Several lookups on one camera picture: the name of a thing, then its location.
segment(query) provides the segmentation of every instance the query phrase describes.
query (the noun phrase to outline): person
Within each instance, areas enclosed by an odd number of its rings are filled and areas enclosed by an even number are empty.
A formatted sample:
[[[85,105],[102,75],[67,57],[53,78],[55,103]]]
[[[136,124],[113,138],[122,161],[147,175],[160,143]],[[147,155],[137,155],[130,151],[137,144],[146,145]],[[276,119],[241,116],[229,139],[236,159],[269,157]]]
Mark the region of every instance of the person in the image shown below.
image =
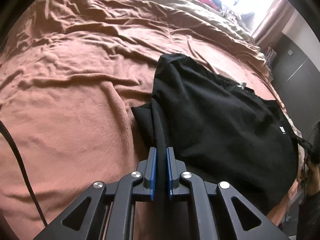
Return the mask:
[[[306,196],[299,205],[296,240],[320,239],[320,172],[318,165],[307,161],[310,181]]]

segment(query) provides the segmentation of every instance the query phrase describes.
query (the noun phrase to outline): pink bedsheet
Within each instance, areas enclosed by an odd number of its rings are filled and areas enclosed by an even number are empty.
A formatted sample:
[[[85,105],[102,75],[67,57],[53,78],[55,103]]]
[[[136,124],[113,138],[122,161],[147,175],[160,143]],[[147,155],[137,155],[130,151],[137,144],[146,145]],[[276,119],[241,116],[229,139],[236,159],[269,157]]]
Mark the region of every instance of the pink bedsheet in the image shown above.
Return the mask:
[[[11,30],[0,57],[0,119],[48,222],[94,181],[119,180],[147,157],[130,108],[150,100],[163,53],[246,81],[285,112],[255,47],[153,2],[37,0]],[[30,240],[43,225],[3,138],[0,149],[0,210]],[[269,216],[274,223],[289,198]],[[151,239],[146,206],[137,207],[135,239]]]

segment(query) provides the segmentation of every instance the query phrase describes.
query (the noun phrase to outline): metal screw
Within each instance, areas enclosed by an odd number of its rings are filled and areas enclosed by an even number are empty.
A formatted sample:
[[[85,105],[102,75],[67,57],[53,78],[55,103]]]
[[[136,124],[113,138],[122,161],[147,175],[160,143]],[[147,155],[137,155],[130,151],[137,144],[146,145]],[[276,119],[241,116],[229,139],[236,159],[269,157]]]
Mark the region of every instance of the metal screw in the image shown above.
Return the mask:
[[[181,173],[181,176],[184,177],[185,179],[189,179],[192,176],[192,173],[189,171],[185,171],[183,173]]]
[[[102,181],[96,181],[94,184],[93,184],[93,187],[94,188],[102,188],[103,186],[103,182]]]
[[[131,177],[133,178],[138,178],[141,176],[141,172],[139,171],[134,171],[133,173],[131,173]]]
[[[227,188],[230,187],[230,184],[228,182],[226,182],[226,181],[220,182],[219,185],[220,185],[220,188],[223,188],[223,189],[227,189]]]

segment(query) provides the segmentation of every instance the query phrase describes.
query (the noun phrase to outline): curtain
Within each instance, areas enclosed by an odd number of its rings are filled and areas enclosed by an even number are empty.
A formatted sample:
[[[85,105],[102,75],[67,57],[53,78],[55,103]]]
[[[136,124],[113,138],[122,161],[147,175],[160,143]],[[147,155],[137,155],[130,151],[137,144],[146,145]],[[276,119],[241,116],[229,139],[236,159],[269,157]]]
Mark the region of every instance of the curtain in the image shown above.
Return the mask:
[[[277,43],[294,10],[294,7],[287,0],[273,1],[266,17],[252,34],[261,51],[265,51],[268,46],[272,47]]]

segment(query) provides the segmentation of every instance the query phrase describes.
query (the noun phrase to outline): black fabric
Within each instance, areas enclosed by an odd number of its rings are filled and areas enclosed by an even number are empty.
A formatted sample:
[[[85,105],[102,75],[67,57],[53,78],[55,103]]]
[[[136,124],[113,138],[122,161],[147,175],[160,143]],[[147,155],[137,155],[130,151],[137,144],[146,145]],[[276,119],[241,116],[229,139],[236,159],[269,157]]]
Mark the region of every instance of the black fabric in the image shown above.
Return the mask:
[[[297,240],[320,239],[320,192],[299,205]]]
[[[141,107],[132,110],[145,143],[157,147],[158,174],[165,172],[165,148],[173,147],[188,171],[212,183],[230,182],[266,214],[296,178],[298,146],[277,102],[237,85],[190,57],[164,54],[155,72],[151,105],[141,106],[150,109],[152,120],[137,111]],[[165,181],[156,187],[156,193],[164,192]]]

